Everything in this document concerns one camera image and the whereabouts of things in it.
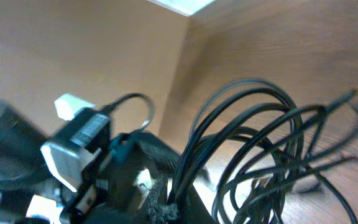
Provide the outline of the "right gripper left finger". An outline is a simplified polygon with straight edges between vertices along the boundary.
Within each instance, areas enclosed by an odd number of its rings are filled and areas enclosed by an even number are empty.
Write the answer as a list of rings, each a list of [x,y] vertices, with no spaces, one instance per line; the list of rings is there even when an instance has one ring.
[[[167,203],[166,175],[158,177],[147,198],[132,219],[131,224],[166,224],[179,220],[179,209],[175,203]]]

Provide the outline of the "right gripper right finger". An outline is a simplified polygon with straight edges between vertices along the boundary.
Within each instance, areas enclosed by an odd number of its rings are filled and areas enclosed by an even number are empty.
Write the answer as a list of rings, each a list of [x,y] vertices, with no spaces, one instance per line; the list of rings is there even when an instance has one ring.
[[[188,191],[186,204],[180,210],[178,222],[181,224],[216,224],[193,186]]]

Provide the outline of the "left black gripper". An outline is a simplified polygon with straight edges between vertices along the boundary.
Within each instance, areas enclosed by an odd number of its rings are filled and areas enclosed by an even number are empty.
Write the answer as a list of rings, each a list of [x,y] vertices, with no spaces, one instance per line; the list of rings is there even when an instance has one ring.
[[[83,223],[131,223],[155,180],[173,177],[180,155],[152,133],[120,134],[114,138],[100,164],[96,203]],[[175,203],[180,210],[186,204]]]

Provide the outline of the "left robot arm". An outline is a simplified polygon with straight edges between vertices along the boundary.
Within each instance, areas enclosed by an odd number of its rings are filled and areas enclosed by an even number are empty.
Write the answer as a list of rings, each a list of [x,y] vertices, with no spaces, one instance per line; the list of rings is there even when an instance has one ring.
[[[0,100],[0,219],[41,223],[25,216],[30,197],[59,188],[69,191],[57,198],[62,223],[212,223],[195,189],[181,204],[168,201],[177,152],[144,126],[111,136],[121,104],[84,107],[46,137]]]

